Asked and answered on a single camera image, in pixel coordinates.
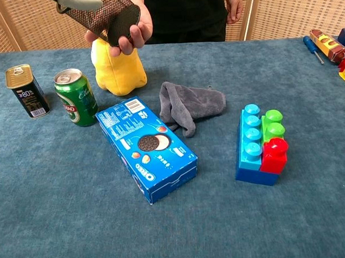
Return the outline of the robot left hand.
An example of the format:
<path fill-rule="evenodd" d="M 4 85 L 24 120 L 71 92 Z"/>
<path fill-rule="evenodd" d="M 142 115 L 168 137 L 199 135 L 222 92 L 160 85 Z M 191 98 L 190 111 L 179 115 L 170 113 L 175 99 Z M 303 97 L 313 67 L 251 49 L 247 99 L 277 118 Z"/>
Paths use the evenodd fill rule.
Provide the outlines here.
<path fill-rule="evenodd" d="M 97 10 L 103 6 L 102 0 L 53 0 L 63 7 L 76 10 Z"/>

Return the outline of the person's left hand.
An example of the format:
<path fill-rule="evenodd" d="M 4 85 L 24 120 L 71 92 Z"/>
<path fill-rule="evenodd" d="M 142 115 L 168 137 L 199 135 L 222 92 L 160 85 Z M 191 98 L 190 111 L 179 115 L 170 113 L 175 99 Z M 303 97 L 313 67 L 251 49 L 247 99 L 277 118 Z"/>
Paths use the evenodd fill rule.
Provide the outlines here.
<path fill-rule="evenodd" d="M 242 0 L 226 0 L 226 6 L 228 11 L 227 23 L 237 23 L 242 15 Z"/>

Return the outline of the person's right hand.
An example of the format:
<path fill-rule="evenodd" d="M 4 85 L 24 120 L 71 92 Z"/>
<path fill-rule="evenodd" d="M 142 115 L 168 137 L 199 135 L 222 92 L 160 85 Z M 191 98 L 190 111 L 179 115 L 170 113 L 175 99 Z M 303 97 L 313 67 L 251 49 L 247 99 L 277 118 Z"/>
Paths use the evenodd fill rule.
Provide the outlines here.
<path fill-rule="evenodd" d="M 131 1 L 140 8 L 140 21 L 137 25 L 132 25 L 130 27 L 130 39 L 122 36 L 118 41 L 119 46 L 110 48 L 110 55 L 112 57 L 119 56 L 121 53 L 130 55 L 135 48 L 142 48 L 153 34 L 152 17 L 144 4 L 144 0 Z"/>

